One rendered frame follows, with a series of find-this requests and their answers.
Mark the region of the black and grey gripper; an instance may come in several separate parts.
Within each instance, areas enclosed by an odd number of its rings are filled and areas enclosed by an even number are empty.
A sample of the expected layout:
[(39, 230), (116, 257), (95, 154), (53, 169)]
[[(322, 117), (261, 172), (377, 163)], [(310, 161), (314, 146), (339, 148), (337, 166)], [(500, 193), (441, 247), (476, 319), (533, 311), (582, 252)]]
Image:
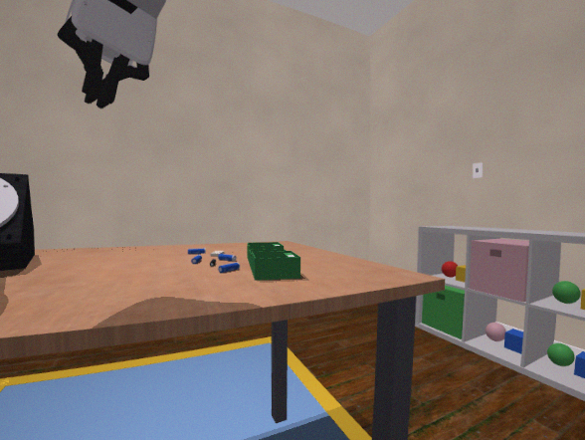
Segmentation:
[[(58, 37), (84, 64), (85, 103), (97, 100), (103, 109), (114, 102), (118, 81), (149, 78), (157, 19), (139, 8), (130, 14), (108, 0), (72, 0), (66, 21)], [(101, 59), (111, 63), (104, 79)]]

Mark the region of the green three-compartment bin rack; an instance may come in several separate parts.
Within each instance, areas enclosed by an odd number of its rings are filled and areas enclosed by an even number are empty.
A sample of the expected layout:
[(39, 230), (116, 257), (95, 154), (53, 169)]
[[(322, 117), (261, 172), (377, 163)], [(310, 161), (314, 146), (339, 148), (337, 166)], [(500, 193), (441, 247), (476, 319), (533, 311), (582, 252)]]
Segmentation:
[(247, 258), (255, 281), (300, 279), (300, 256), (279, 242), (248, 243)]

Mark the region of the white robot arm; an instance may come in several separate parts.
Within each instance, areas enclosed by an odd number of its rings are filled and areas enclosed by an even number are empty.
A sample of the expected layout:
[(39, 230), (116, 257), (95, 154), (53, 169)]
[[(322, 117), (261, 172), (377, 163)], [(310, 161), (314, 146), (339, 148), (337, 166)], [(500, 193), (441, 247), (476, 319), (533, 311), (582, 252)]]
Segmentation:
[[(157, 19), (166, 0), (108, 0), (132, 14), (137, 8)], [(132, 4), (131, 4), (132, 3)], [(19, 199), (16, 190), (0, 178), (0, 227), (6, 224), (17, 212)]]

